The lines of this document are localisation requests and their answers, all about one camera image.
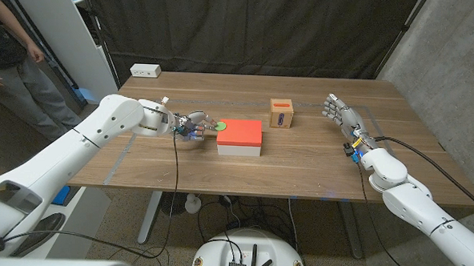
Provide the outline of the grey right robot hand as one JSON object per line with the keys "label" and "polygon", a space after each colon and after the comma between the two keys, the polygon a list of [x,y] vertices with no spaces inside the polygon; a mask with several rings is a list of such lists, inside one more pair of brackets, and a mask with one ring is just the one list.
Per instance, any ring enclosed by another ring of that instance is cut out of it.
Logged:
{"label": "grey right robot hand", "polygon": [[352,142],[370,137],[359,113],[334,94],[326,98],[322,115],[334,121],[340,127],[343,136]]}

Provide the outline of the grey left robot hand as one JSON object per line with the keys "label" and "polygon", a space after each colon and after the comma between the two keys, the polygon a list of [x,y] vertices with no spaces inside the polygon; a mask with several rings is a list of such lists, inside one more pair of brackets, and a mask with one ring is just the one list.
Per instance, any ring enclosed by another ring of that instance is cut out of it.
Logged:
{"label": "grey left robot hand", "polygon": [[216,131],[217,122],[204,111],[192,111],[188,115],[174,114],[173,134],[183,141],[203,141],[205,130]]}

